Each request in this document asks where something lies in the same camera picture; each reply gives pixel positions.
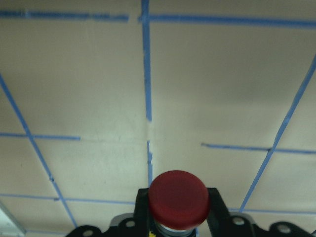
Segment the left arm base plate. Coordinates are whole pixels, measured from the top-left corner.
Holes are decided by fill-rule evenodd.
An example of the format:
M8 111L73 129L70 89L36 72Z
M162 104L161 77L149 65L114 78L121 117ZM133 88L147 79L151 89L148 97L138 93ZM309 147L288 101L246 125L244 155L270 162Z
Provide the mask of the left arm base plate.
M0 236L1 237L24 237L25 229L17 222L4 204L0 203Z

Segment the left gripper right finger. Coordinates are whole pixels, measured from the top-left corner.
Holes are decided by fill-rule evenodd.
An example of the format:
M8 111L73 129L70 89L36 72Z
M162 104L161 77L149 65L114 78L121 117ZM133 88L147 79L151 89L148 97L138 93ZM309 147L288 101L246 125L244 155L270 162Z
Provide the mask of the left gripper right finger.
M230 213L216 188L207 188L209 194L209 214L207 224L212 237L223 237L227 233Z

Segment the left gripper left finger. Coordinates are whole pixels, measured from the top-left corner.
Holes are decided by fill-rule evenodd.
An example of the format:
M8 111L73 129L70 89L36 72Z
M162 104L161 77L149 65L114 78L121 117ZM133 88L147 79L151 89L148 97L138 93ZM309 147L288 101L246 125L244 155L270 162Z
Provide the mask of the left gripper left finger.
M137 237L148 237L150 231L148 188L138 190L133 217L136 222Z

